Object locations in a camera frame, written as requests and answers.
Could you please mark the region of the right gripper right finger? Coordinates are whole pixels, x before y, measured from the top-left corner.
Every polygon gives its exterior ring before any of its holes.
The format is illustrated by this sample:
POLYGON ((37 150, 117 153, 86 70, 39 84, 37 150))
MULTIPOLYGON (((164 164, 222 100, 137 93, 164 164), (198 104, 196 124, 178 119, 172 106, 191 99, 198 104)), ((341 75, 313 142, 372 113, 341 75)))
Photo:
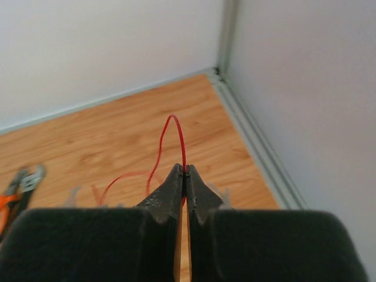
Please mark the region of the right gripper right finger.
POLYGON ((367 281, 353 241, 333 214, 225 208, 187 167, 192 281, 367 281))

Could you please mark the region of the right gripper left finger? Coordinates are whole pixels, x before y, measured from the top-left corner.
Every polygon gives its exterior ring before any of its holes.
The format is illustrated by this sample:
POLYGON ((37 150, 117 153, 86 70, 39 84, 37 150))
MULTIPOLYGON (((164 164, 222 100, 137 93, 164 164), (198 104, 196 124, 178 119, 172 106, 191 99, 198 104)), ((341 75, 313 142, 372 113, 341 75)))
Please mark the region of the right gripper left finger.
POLYGON ((134 207, 21 213, 1 246, 2 281, 179 281, 183 169, 134 207))

